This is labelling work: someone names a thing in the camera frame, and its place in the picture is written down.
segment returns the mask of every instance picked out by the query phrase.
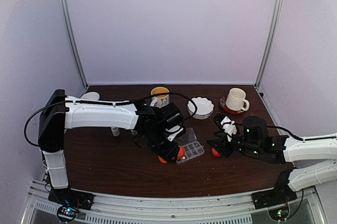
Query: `white wall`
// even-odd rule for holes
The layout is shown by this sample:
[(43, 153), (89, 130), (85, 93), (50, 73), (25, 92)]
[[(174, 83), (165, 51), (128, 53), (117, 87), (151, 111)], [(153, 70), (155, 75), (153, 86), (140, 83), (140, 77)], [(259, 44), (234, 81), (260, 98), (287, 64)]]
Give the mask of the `white wall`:
[[(262, 81), (282, 126), (302, 136), (337, 132), (336, 69), (337, 0), (284, 0)], [(316, 188), (328, 223), (336, 223), (336, 180)]]
[[(23, 126), (57, 88), (82, 86), (67, 41), (60, 0), (0, 0), (0, 223), (17, 223), (41, 154)], [(28, 135), (37, 140), (37, 122)]]
[(274, 0), (68, 0), (89, 83), (254, 83)]

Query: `ventilation grille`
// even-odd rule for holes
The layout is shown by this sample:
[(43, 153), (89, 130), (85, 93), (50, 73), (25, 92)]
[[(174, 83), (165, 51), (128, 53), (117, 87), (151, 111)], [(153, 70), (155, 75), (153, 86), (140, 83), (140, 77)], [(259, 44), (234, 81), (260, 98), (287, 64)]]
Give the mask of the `ventilation grille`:
[(54, 206), (52, 206), (48, 203), (42, 203), (42, 202), (37, 202), (35, 208), (39, 209), (39, 210), (42, 210), (42, 211), (45, 211), (45, 212), (49, 212), (49, 213), (56, 213), (56, 211), (57, 211), (56, 207), (54, 207)]
[[(156, 222), (135, 222), (135, 221), (125, 221), (117, 220), (115, 218), (102, 217), (102, 216), (91, 216), (86, 215), (86, 223), (92, 224), (158, 224), (158, 223), (168, 223), (168, 221), (156, 221)], [(207, 221), (207, 222), (174, 222), (176, 224), (252, 224), (252, 217), (250, 215), (224, 218), (218, 221)]]

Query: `wooden table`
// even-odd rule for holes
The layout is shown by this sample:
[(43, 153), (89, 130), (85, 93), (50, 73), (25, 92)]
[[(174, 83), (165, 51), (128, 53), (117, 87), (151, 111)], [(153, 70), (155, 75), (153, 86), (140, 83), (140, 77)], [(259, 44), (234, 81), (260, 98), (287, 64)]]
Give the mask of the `wooden table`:
[[(138, 99), (150, 94), (158, 85), (91, 86), (101, 100)], [(213, 115), (226, 114), (219, 107), (219, 99), (228, 93), (230, 85), (168, 85), (172, 92), (189, 97), (204, 96), (215, 105)], [(240, 115), (229, 115), (241, 123), (246, 116), (257, 115), (273, 122), (253, 86), (241, 86), (251, 103), (250, 109)], [(170, 96), (187, 116), (186, 100)], [(216, 158), (206, 140), (217, 131), (212, 117), (207, 120), (190, 119), (192, 127), (205, 153), (183, 164), (161, 164), (145, 140), (138, 148), (132, 143), (130, 131), (120, 130), (118, 138), (110, 128), (77, 128), (65, 135), (65, 156), (71, 187), (99, 193), (136, 197), (196, 197), (216, 196), (267, 189), (274, 186), (279, 173), (291, 169), (291, 164), (268, 164), (233, 153), (230, 158)], [(270, 135), (277, 135), (270, 130)]]

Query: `red saucer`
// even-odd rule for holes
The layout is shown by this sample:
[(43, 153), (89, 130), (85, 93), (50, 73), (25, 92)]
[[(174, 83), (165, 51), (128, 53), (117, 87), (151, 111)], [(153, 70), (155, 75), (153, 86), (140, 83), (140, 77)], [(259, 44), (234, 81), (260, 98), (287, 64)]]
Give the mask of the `red saucer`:
[(228, 113), (230, 113), (230, 114), (241, 114), (241, 113), (244, 113), (244, 111), (242, 111), (242, 110), (240, 110), (240, 111), (233, 111), (233, 110), (229, 109), (229, 108), (226, 106), (226, 98), (227, 98), (227, 96), (223, 96), (223, 97), (220, 98), (220, 100), (219, 100), (220, 107), (221, 107), (224, 111), (226, 111), (226, 112), (228, 112)]

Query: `red object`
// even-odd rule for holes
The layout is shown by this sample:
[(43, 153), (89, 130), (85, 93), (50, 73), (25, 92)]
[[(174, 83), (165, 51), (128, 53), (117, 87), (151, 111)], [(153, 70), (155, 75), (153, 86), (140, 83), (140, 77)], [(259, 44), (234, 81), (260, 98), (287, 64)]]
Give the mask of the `red object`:
[(220, 157), (221, 155), (214, 149), (212, 148), (212, 154), (215, 156), (215, 157)]
[(230, 114), (241, 114), (241, 113), (244, 113), (244, 111), (242, 111), (242, 110), (239, 110), (239, 111), (233, 111), (233, 110), (229, 109), (229, 108), (226, 106), (226, 99), (227, 99), (227, 96), (223, 96), (223, 97), (221, 97), (220, 100), (219, 100), (219, 105), (220, 105), (220, 107), (221, 107), (224, 111), (226, 111), (226, 112), (228, 112), (228, 113), (230, 113)]
[[(184, 147), (182, 147), (182, 146), (179, 146), (179, 153), (178, 153), (178, 160), (179, 159), (182, 159), (184, 156), (185, 156), (185, 154), (186, 154), (186, 150), (184, 149)], [(161, 157), (158, 157), (159, 158), (159, 161), (161, 162), (161, 163), (163, 163), (163, 164), (166, 164), (167, 162), (163, 159), (163, 158), (161, 158)]]

